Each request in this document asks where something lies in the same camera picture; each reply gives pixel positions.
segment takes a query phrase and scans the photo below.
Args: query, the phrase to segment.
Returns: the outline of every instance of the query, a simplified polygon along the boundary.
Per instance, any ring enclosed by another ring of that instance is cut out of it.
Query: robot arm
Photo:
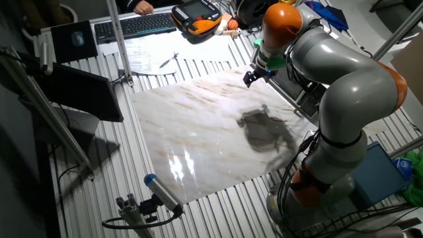
[[[320,138],[291,181],[296,201],[317,208],[335,203],[354,189],[354,182],[352,189],[345,184],[351,183],[348,173],[366,153],[362,128],[396,111],[407,86],[386,65],[346,47],[321,28],[307,28],[308,24],[303,11],[284,3],[272,5],[264,16],[256,68],[245,81],[248,85],[254,77],[285,66],[283,55],[295,42],[288,56],[294,68],[308,80],[330,85],[320,103]]]

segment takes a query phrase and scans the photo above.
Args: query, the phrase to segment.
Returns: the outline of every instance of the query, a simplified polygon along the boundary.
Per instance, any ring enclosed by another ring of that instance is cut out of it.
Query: person
[[[116,0],[121,13],[135,12],[140,15],[154,13],[154,8],[179,5],[181,0]]]

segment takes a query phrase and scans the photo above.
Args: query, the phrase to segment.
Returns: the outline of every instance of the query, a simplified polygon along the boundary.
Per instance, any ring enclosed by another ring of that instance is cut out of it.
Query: white marble surface
[[[316,130],[262,79],[248,89],[251,70],[132,95],[155,173],[182,202],[286,166]]]

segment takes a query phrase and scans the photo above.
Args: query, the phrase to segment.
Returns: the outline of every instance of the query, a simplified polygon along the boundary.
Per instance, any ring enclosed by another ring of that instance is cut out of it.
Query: keyboard
[[[176,30],[176,23],[170,13],[145,15],[142,17],[120,20],[120,25],[125,39]],[[95,24],[94,30],[97,44],[116,41],[112,22]]]

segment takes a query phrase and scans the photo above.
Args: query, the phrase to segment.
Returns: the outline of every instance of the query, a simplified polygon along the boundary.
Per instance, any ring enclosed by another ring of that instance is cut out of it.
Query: paper
[[[175,60],[171,60],[162,68],[160,65],[172,58],[175,53],[179,53],[178,60],[229,61],[232,57],[228,50],[229,39],[230,36],[212,36],[202,43],[191,44],[181,32],[176,31],[125,40],[125,45],[133,72],[166,75],[176,72]],[[116,42],[102,44],[98,48],[105,56],[119,52]],[[118,56],[118,68],[124,68],[120,56]]]
[[[176,72],[174,60],[160,68],[174,55],[172,47],[166,42],[167,39],[160,36],[162,35],[151,35],[125,41],[131,71],[148,75],[166,75]],[[118,68],[123,69],[120,56],[118,59]]]
[[[173,39],[175,52],[179,53],[178,59],[225,62],[232,57],[228,50],[230,36],[212,36],[199,44],[189,43],[180,32],[169,33],[168,37]]]
[[[119,47],[116,42],[98,45],[98,49],[104,54],[104,56],[119,52]]]

